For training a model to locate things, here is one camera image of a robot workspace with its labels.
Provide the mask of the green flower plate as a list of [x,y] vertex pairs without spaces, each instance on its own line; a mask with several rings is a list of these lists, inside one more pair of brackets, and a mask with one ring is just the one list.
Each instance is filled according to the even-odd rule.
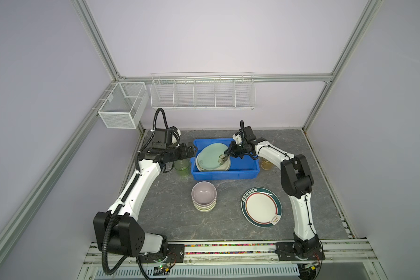
[[228,146],[223,143],[213,143],[205,147],[197,156],[197,165],[204,171],[215,171],[226,168],[229,156],[225,154]]

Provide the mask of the purple top bowl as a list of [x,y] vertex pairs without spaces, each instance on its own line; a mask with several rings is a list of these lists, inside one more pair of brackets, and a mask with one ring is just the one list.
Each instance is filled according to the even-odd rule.
[[191,198],[198,205],[210,205],[217,199],[217,189],[210,182],[199,182],[192,188]]

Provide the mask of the green rimmed white plate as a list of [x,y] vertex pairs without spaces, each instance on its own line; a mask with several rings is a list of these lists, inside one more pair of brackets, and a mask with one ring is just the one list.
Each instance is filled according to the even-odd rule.
[[243,194],[241,212],[252,225],[259,228],[270,228],[280,221],[282,205],[272,191],[257,187],[249,189]]

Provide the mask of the cream floral plate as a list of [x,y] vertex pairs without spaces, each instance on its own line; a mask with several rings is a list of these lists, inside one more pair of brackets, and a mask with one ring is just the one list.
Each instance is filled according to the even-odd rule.
[[227,171],[231,167],[231,160],[219,156],[198,156],[196,158],[197,169],[201,172]]

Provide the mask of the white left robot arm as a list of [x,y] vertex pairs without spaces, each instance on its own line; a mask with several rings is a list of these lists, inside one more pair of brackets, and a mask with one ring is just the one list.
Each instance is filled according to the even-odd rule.
[[135,172],[117,200],[106,212],[98,212],[93,219],[101,262],[108,265],[109,254],[129,257],[153,254],[164,259],[168,255],[167,237],[148,233],[138,223],[140,210],[155,179],[168,163],[195,157],[192,143],[174,144],[167,149],[147,148],[139,152]]

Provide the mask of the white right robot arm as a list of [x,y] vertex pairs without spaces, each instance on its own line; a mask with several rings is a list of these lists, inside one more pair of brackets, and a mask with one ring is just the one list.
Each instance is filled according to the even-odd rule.
[[312,217],[311,192],[314,179],[306,157],[290,154],[268,141],[257,140],[246,143],[232,141],[224,155],[233,158],[260,157],[280,169],[281,186],[290,199],[294,216],[294,256],[300,260],[311,257],[318,261],[325,260],[323,244]]

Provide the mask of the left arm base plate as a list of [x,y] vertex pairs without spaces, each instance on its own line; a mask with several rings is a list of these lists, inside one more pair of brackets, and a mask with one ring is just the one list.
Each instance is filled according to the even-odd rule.
[[160,253],[144,253],[139,255],[142,264],[154,263],[183,263],[185,257],[185,244],[168,244],[167,249],[163,248]]

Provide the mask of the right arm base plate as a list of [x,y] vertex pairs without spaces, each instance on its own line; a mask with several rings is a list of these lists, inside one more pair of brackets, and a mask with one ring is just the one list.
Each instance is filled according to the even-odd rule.
[[326,259],[320,242],[278,242],[275,254],[280,261],[324,261]]

